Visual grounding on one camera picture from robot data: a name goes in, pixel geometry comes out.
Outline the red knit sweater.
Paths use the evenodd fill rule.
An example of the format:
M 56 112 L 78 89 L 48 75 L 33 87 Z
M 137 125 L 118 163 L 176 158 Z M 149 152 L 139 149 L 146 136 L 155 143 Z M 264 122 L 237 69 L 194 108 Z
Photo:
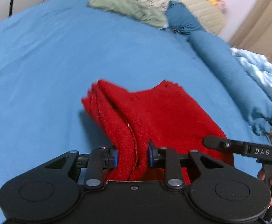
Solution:
M 181 154 L 196 149 L 233 165 L 232 154 L 203 145 L 205 137 L 225 134 L 176 83 L 165 80 L 150 90 L 130 92 L 99 80 L 82 103 L 118 150 L 117 166 L 105 175 L 108 181 L 162 181 L 164 171 L 149 167 L 149 141 Z

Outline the blue duvet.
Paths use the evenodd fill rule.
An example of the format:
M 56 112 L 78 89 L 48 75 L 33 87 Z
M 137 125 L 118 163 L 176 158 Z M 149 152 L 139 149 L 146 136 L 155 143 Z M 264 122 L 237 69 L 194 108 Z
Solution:
M 231 54 L 231 46 L 215 34 L 205 31 L 192 32 L 188 42 L 227 89 L 254 133 L 270 133 L 272 101 Z

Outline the light blue blanket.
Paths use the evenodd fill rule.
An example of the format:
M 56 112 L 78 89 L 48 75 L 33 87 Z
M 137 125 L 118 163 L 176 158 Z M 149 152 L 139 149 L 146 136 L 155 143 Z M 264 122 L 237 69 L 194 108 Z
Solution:
M 265 55 L 232 47 L 231 54 L 272 101 L 272 63 Z

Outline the blue bed sheet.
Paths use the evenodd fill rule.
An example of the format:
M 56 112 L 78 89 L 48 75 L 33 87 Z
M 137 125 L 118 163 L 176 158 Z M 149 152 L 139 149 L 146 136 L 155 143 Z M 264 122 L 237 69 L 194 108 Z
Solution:
M 229 139 L 270 143 L 186 36 L 87 3 L 51 0 L 0 23 L 0 188 L 67 151 L 109 143 L 81 103 L 99 79 L 129 91 L 178 83 Z

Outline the dark blue pillow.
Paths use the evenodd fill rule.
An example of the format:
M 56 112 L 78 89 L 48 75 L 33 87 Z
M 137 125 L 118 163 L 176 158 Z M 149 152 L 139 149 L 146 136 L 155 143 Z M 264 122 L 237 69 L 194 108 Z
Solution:
M 205 31 L 197 18 L 178 1 L 169 2 L 165 15 L 169 27 L 175 33 L 190 35 L 194 31 Z

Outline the green pillow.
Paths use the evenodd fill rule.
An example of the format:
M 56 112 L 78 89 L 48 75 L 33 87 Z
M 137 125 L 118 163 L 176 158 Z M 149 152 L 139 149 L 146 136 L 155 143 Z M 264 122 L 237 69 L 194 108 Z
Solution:
M 135 0 L 89 0 L 88 6 L 129 17 L 158 29 L 167 28 L 166 16 L 154 7 Z

